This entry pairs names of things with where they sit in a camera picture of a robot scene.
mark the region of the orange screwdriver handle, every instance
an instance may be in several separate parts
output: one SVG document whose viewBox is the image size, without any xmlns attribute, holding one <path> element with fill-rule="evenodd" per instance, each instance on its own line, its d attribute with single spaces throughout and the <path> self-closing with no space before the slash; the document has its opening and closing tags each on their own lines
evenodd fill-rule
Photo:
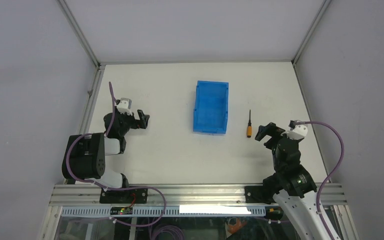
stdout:
<svg viewBox="0 0 384 240">
<path fill-rule="evenodd" d="M 252 126 L 248 126 L 248 127 L 246 128 L 246 137 L 247 137 L 247 138 L 250 138 L 251 135 L 253 135 L 253 127 L 252 127 Z"/>
</svg>

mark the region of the aluminum frame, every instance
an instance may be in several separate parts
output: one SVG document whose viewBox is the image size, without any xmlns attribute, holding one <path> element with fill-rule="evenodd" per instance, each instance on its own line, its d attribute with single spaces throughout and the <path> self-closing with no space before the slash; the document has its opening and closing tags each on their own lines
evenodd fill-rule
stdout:
<svg viewBox="0 0 384 240">
<path fill-rule="evenodd" d="M 59 7 L 61 8 L 62 13 L 64 13 L 65 17 L 67 18 L 68 23 L 70 24 L 71 28 L 73 29 L 74 34 L 77 36 L 78 41 L 80 42 L 81 46 L 84 48 L 84 51 L 89 56 L 90 60 L 92 61 L 93 65 L 95 65 L 96 68 L 99 68 L 101 65 L 97 59 L 97 56 L 95 55 L 94 51 L 91 48 L 91 45 L 89 44 L 88 40 L 86 39 L 85 35 L 83 34 L 82 30 L 80 29 L 79 24 L 77 23 L 72 11 L 70 10 L 69 5 L 67 4 L 66 0 L 56 0 Z"/>
<path fill-rule="evenodd" d="M 60 222 L 62 206 L 49 206 L 40 230 L 39 240 L 54 240 Z"/>
<path fill-rule="evenodd" d="M 360 240 L 348 205 L 333 206 L 343 240 Z"/>
<path fill-rule="evenodd" d="M 224 205 L 224 206 L 270 206 L 263 203 L 246 203 L 245 186 L 250 184 L 134 184 L 159 189 L 165 196 L 167 206 L 179 205 Z M 124 206 L 124 204 L 101 204 L 101 188 L 91 184 L 55 185 L 49 206 Z M 321 202 L 325 206 L 346 205 L 347 199 L 341 184 L 327 183 L 321 193 Z M 159 193 L 149 189 L 146 204 L 137 206 L 163 206 Z"/>
<path fill-rule="evenodd" d="M 94 108 L 97 102 L 98 92 L 101 88 L 104 70 L 105 66 L 100 66 L 96 68 L 92 85 L 87 91 L 87 94 L 89 94 L 89 98 L 87 99 L 86 105 L 84 106 L 83 117 L 81 118 L 81 123 L 77 131 L 78 134 L 85 134 L 91 126 L 92 115 L 94 114 Z"/>
<path fill-rule="evenodd" d="M 296 52 L 295 56 L 292 59 L 292 64 L 294 67 L 295 67 L 295 65 L 297 65 L 297 62 L 300 59 L 301 54 L 303 53 L 308 42 L 312 38 L 314 31 L 316 30 L 317 26 L 319 25 L 320 20 L 322 20 L 323 15 L 325 15 L 326 10 L 328 9 L 331 2 L 332 2 L 332 0 L 324 0 L 322 5 L 320 6 L 320 9 L 318 10 L 317 15 L 315 16 L 314 20 L 312 21 L 312 23 L 310 25 L 310 28 L 308 29 L 307 33 L 305 34 L 304 40 L 302 40 L 302 43 L 299 46 L 298 51 Z"/>
<path fill-rule="evenodd" d="M 264 217 L 266 216 L 265 205 L 241 206 L 246 208 L 249 213 L 199 213 L 199 212 L 181 212 L 181 206 L 166 206 L 163 212 L 163 206 L 139 206 L 135 205 L 131 214 L 111 214 L 111 205 L 98 206 L 64 206 L 62 208 L 62 217 L 71 218 L 158 218 L 163 213 L 164 218 L 195 218 L 195 217 Z"/>
</svg>

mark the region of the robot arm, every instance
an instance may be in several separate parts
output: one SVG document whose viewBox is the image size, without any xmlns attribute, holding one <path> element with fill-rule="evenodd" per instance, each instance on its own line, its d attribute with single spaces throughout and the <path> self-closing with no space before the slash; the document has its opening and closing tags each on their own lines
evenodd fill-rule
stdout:
<svg viewBox="0 0 384 240">
<path fill-rule="evenodd" d="M 255 140 L 261 141 L 265 136 L 271 137 L 264 146 L 272 152 L 275 173 L 263 180 L 263 186 L 247 186 L 245 192 L 253 192 L 254 202 L 277 203 L 301 239 L 330 240 L 331 237 L 320 215 L 325 220 L 329 218 L 321 203 L 319 203 L 321 211 L 317 211 L 316 185 L 300 161 L 299 142 L 307 135 L 308 128 L 306 125 L 295 123 L 296 121 L 290 122 L 288 131 L 272 122 L 258 128 Z M 334 239 L 339 240 L 340 237 L 332 223 L 326 221 L 326 225 Z"/>
<path fill-rule="evenodd" d="M 104 186 L 111 188 L 128 188 L 129 182 L 122 173 L 113 171 L 107 165 L 108 155 L 123 154 L 126 149 L 125 135 L 130 129 L 146 129 L 148 126 L 149 115 L 145 115 L 142 110 L 137 110 L 139 119 L 131 111 L 132 100 L 121 98 L 116 100 L 114 109 L 114 120 L 111 129 L 108 131 L 113 113 L 104 116 L 106 134 L 103 132 L 93 133 L 90 136 L 79 140 L 73 147 L 69 164 L 74 175 L 80 179 L 93 180 Z M 73 180 L 66 165 L 67 152 L 72 143 L 80 135 L 72 135 L 68 139 L 62 162 L 62 174 L 68 180 Z"/>
<path fill-rule="evenodd" d="M 279 193 L 273 195 L 273 199 L 286 213 L 302 240 L 331 240 L 317 212 L 316 193 L 314 191 L 309 191 L 304 194 L 303 198 L 300 198 L 299 196 L 289 196 L 285 190 L 280 190 Z M 323 206 L 321 206 L 320 214 L 327 220 L 327 226 L 334 239 L 339 240 L 340 237 L 329 221 Z"/>
</svg>

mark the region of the screwdriver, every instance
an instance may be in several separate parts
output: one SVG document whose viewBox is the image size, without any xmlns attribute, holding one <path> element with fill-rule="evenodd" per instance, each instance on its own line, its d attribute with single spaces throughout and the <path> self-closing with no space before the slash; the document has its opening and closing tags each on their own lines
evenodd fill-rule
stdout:
<svg viewBox="0 0 384 240">
<path fill-rule="evenodd" d="M 246 137 L 250 138 L 252 134 L 253 134 L 253 127 L 251 126 L 251 109 L 250 109 L 248 127 L 246 128 Z"/>
</svg>

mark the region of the metal extrusion rail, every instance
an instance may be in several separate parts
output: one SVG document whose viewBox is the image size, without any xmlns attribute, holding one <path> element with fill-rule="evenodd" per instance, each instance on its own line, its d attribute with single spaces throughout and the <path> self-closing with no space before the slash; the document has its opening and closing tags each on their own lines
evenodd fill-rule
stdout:
<svg viewBox="0 0 384 240">
<path fill-rule="evenodd" d="M 255 184 L 135 184 L 159 189 L 167 200 L 167 206 L 179 205 L 224 205 L 253 206 L 267 205 L 264 203 L 246 203 L 245 186 Z M 96 206 L 100 204 L 101 188 L 90 184 L 55 185 L 49 206 Z M 347 205 L 341 184 L 327 183 L 321 193 L 321 202 L 325 206 Z M 148 190 L 146 204 L 137 206 L 162 206 L 161 196 L 154 190 Z"/>
</svg>

